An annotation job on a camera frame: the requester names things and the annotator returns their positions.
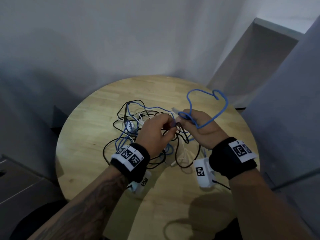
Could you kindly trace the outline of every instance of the right hand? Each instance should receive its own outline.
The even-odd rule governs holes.
[[[189,111],[189,109],[183,110],[183,112],[187,114],[189,114]],[[197,122],[199,126],[212,119],[210,115],[206,114],[205,112],[195,109],[192,109],[191,117]],[[212,121],[201,129],[197,129],[190,120],[185,120],[180,116],[176,118],[176,122],[180,122],[183,129],[190,132],[190,134],[200,145],[209,150],[213,149],[216,145],[229,137],[215,121]]]

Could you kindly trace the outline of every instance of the round wooden table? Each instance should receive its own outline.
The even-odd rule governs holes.
[[[179,78],[138,76],[106,85],[83,100],[64,124],[56,149],[57,176],[64,196],[71,200],[108,167],[102,149],[120,135],[112,123],[125,102],[140,99],[146,107],[183,110],[189,108],[187,92],[195,88],[210,92]],[[191,93],[190,99],[192,108],[210,116],[224,106],[223,99],[217,101],[202,92]],[[245,141],[258,154],[250,129],[232,106],[215,121],[228,135]],[[195,156],[197,147],[195,141],[185,146],[190,157]],[[114,152],[114,145],[110,145],[106,156],[110,158]],[[236,217],[231,192],[220,185],[200,189],[193,167],[182,170],[163,163],[150,171],[152,176],[142,196],[125,191],[104,236],[112,240],[213,239]],[[215,175],[217,181],[228,185],[226,177]]]

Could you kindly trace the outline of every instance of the forearm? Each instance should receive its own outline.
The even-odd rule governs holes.
[[[229,182],[243,239],[311,239],[297,216],[269,189],[258,170]]]
[[[31,239],[99,239],[128,180],[112,165],[41,226]]]

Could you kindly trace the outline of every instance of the left hand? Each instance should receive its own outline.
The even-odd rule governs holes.
[[[162,136],[162,127],[164,125],[172,125],[174,119],[167,113],[159,114],[144,122],[138,133],[136,143],[143,146],[149,153],[150,157],[156,157],[167,144],[174,138],[177,128],[174,126]]]

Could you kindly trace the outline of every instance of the arm tattoo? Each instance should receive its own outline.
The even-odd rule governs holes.
[[[123,175],[103,181],[35,239],[99,239],[127,184]]]

